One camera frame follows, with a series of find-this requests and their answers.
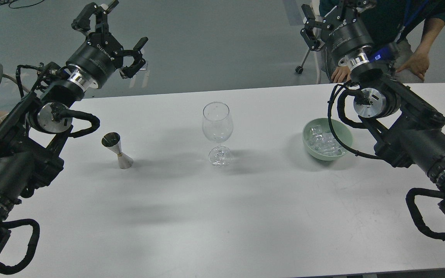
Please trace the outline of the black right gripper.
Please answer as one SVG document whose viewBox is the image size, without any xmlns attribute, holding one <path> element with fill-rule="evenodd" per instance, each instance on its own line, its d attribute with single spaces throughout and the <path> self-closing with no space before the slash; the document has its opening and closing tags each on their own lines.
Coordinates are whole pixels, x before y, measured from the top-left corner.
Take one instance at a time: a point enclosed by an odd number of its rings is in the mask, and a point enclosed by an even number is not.
<svg viewBox="0 0 445 278">
<path fill-rule="evenodd" d="M 325 46 L 336 65 L 358 67 L 369 61 L 368 52 L 373 46 L 360 13 L 376 5 L 376 0 L 339 0 L 337 8 L 323 17 L 320 4 L 304 4 L 300 34 L 311 51 Z"/>
</svg>

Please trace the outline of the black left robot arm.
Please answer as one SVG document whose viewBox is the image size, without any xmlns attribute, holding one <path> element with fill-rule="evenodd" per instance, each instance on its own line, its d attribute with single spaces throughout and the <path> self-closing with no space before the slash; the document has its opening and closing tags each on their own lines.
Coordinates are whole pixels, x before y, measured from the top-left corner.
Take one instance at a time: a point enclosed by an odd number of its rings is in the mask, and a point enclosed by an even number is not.
<svg viewBox="0 0 445 278">
<path fill-rule="evenodd" d="M 148 38 L 142 37 L 133 49 L 124 49 L 109 31 L 107 18 L 119 4 L 91 2 L 72 22 L 72 28 L 85 41 L 63 67 L 54 62 L 32 66 L 37 79 L 24 92 L 19 65 L 16 81 L 21 100 L 0 124 L 0 254 L 10 238 L 11 229 L 28 225 L 32 234 L 23 259 L 14 266 L 0 262 L 0 273 L 12 275 L 32 261 L 39 241 L 40 227 L 32 219 L 7 221 L 21 198 L 31 197 L 36 189 L 50 185 L 63 170 L 60 158 L 67 139 L 84 137 L 100 127 L 96 116 L 71 109 L 84 98 L 89 88 L 100 89 L 116 70 L 122 78 L 133 78 L 146 60 L 141 52 Z"/>
</svg>

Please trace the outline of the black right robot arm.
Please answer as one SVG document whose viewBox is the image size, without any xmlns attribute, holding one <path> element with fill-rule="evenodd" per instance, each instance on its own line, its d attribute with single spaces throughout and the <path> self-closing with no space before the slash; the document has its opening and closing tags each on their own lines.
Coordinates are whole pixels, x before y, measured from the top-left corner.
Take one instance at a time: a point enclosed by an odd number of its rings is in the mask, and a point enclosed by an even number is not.
<svg viewBox="0 0 445 278">
<path fill-rule="evenodd" d="M 326 47 L 332 59 L 351 70 L 351 81 L 337 84 L 328 101 L 327 120 L 337 106 L 340 120 L 352 128 L 367 129 L 376 140 L 374 155 L 346 146 L 356 156 L 381 159 L 392 167 L 419 166 L 437 190 L 412 188 L 406 204 L 417 229 L 431 239 L 445 241 L 445 232 L 433 232 L 424 222 L 415 197 L 439 198 L 445 214 L 445 116 L 385 74 L 369 53 L 372 39 L 360 17 L 375 0 L 341 0 L 324 18 L 316 20 L 310 5 L 302 5 L 301 36 L 311 51 Z"/>
</svg>

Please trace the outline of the person's right hand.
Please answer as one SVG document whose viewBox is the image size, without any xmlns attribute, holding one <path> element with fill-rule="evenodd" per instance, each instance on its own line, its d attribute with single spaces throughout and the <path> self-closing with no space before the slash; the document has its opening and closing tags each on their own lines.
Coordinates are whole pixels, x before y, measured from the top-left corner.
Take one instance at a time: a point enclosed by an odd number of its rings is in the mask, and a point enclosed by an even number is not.
<svg viewBox="0 0 445 278">
<path fill-rule="evenodd" d="M 331 74 L 330 81 L 333 84 L 345 83 L 351 80 L 351 70 L 348 66 L 337 66 Z"/>
</svg>

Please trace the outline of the person's left hand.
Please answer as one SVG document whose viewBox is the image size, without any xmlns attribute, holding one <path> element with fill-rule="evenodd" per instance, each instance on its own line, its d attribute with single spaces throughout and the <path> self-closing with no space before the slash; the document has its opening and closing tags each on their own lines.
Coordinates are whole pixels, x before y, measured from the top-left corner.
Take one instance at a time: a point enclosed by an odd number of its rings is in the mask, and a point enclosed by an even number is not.
<svg viewBox="0 0 445 278">
<path fill-rule="evenodd" d="M 428 52 L 415 51 L 406 62 L 397 68 L 396 79 L 403 84 L 424 83 L 429 65 Z"/>
</svg>

